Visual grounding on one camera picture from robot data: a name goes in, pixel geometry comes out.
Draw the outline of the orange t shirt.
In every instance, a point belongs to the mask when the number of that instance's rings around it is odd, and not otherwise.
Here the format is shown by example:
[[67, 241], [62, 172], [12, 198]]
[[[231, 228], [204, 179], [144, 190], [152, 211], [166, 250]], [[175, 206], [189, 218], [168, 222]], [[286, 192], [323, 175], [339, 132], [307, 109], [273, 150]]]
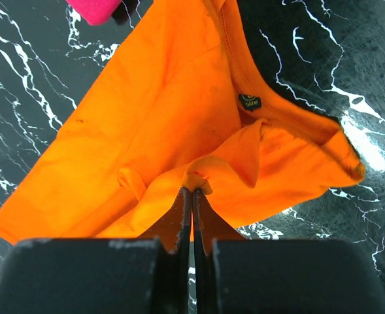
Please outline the orange t shirt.
[[181, 187], [238, 228], [364, 176], [338, 122], [263, 80], [236, 1], [154, 1], [0, 208], [0, 238], [137, 237]]

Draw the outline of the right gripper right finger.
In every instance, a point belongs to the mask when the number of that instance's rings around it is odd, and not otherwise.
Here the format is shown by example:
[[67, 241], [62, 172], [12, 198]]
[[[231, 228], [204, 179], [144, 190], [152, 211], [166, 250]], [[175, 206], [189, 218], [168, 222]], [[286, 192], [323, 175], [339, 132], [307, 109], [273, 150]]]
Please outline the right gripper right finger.
[[247, 239], [192, 196], [198, 313], [385, 313], [368, 259], [341, 240]]

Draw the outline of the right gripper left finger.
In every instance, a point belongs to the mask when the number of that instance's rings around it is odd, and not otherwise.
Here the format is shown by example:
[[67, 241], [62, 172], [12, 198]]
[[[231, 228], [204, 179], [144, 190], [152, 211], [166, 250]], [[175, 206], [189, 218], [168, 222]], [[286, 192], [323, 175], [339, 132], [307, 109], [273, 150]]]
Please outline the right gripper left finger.
[[0, 271], [0, 313], [187, 313], [192, 193], [134, 239], [29, 239]]

